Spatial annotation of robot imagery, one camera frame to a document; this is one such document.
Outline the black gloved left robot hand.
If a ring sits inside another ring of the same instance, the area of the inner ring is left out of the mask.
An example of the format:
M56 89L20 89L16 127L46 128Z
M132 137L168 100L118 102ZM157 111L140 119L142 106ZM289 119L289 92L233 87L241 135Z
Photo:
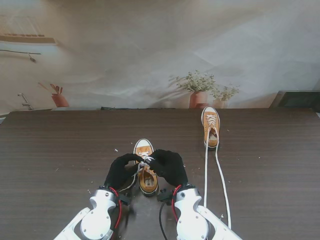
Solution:
M114 190L122 188L138 171L137 164L126 167L131 161L140 163L143 161L143 158L134 153L127 153L117 157L110 165L109 172L104 181L104 186L113 188Z

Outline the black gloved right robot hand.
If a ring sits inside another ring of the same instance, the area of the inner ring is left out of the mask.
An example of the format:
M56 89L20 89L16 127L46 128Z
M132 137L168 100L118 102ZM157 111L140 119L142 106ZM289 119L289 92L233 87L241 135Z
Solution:
M174 187L188 184L182 157L177 152L157 149L149 156L148 161L150 169L164 178L168 184Z

